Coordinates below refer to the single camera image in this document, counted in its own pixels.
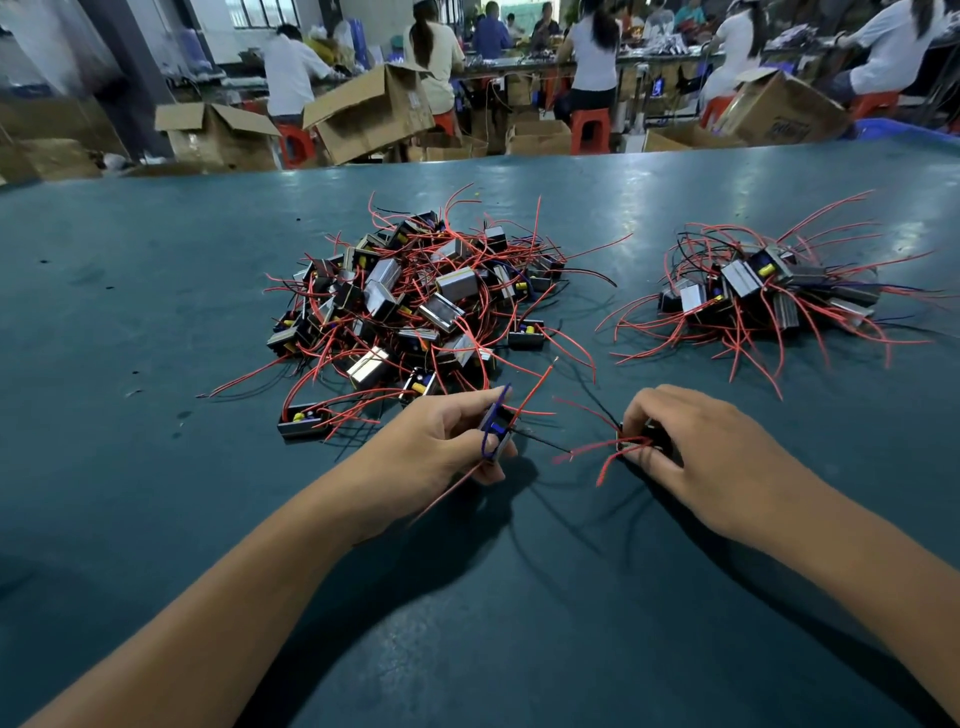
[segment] worker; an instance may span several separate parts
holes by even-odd
[[[420,512],[456,473],[477,467],[485,485],[504,478],[498,463],[481,460],[496,437],[470,429],[501,391],[414,401],[24,728],[232,726],[354,544]],[[960,571],[831,488],[730,404],[671,385],[644,389],[627,406],[623,437],[637,437],[650,419],[684,464],[632,446],[625,459],[709,528],[836,599],[960,720]],[[516,448],[508,443],[503,454]]]
[[[650,14],[643,26],[643,39],[672,35],[676,23],[673,11],[666,7],[666,0],[650,0],[650,8]]]
[[[570,124],[574,111],[610,109],[616,101],[616,52],[620,26],[604,8],[604,0],[581,0],[581,19],[557,51],[557,63],[576,53],[577,70],[571,89],[559,95],[553,114]]]
[[[707,22],[704,9],[700,7],[700,0],[686,0],[684,6],[673,16],[673,23],[678,28],[687,20],[692,20],[698,27]]]
[[[270,92],[267,113],[275,124],[298,127],[303,124],[303,107],[314,100],[310,77],[336,75],[316,51],[303,43],[300,30],[293,25],[276,29],[276,37],[264,49],[263,66]]]
[[[477,20],[476,30],[473,31],[473,49],[480,54],[480,58],[495,61],[503,56],[505,50],[513,47],[510,32],[500,20],[500,6],[491,0],[483,16]]]
[[[436,0],[414,4],[414,24],[403,35],[403,56],[430,72],[423,78],[423,90],[434,116],[453,109],[455,96],[450,74],[463,70],[465,56],[453,29],[438,22]]]
[[[856,33],[837,38],[841,48],[869,48],[867,62],[817,87],[840,104],[865,93],[903,91],[916,81],[927,48],[947,24],[944,0],[897,0]]]
[[[527,32],[516,24],[516,15],[512,12],[507,15],[507,33],[510,34],[512,40],[520,40],[527,35]]]
[[[760,54],[767,43],[767,22],[760,0],[734,0],[726,20],[717,28],[707,49],[712,55],[723,44],[723,65],[707,78],[701,101],[733,96],[736,77],[760,66]]]

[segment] red plastic stool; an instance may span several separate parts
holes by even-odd
[[[706,129],[710,124],[720,118],[733,100],[732,96],[714,96],[707,101],[704,112],[700,114],[700,128]]]
[[[883,93],[865,93],[857,96],[850,104],[851,121],[865,119],[877,109],[893,110],[900,102],[899,91],[884,91]]]
[[[570,144],[571,155],[606,155],[610,153],[610,111],[574,111],[573,141]],[[594,132],[593,139],[584,141],[584,126],[590,123],[600,125],[600,132]]]
[[[435,113],[433,123],[443,129],[450,136],[457,135],[457,122],[453,116],[453,109],[447,113]]]
[[[299,167],[317,154],[310,134],[300,127],[277,124],[276,130],[280,132],[282,137],[280,139],[280,154],[283,156],[283,166],[285,168]],[[292,157],[288,147],[293,147],[294,154]]]

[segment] forearm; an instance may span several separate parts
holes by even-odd
[[[291,499],[27,725],[233,725],[351,546],[336,485],[322,478]]]
[[[840,602],[960,720],[960,572],[829,486],[813,490],[763,549]]]

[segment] white shirt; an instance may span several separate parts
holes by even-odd
[[[917,26],[910,14],[910,0],[898,0],[874,15],[860,30],[842,43],[870,48],[866,65],[850,72],[853,91],[881,93],[902,91],[917,80],[920,64],[930,42],[947,26],[944,0],[933,0],[933,20],[929,30],[917,38]]]
[[[754,23],[750,11],[731,15],[717,28],[716,37],[723,40],[723,65],[717,68],[704,84],[703,97],[709,101],[717,96],[733,96],[736,77],[744,71],[760,66],[760,54],[750,55],[754,44]]]
[[[267,113],[271,116],[302,113],[314,99],[310,74],[324,79],[333,73],[312,48],[287,36],[277,36],[267,44],[263,66],[270,92]]]
[[[437,115],[447,113],[453,109],[453,86],[450,85],[450,74],[454,63],[463,63],[465,56],[460,47],[453,29],[440,23],[428,23],[433,31],[433,51],[430,53],[430,65],[426,70],[430,76],[423,79],[423,90],[426,91],[427,101],[430,103],[430,113]],[[403,34],[403,57],[408,63],[417,65],[414,55],[414,46],[410,42],[411,25]]]
[[[593,39],[593,15],[587,15],[570,29],[577,72],[573,87],[581,91],[609,91],[616,88],[616,48],[601,48]]]

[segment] blue shirt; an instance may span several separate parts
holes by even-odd
[[[503,56],[504,48],[513,48],[514,42],[510,39],[507,26],[491,17],[484,15],[473,31],[473,49],[480,54],[480,58],[493,60]]]
[[[697,25],[703,25],[707,22],[707,18],[704,16],[703,8],[696,8],[692,10],[688,5],[684,5],[682,8],[680,8],[673,18],[674,25],[680,25],[685,20],[693,20],[693,22],[695,22]]]

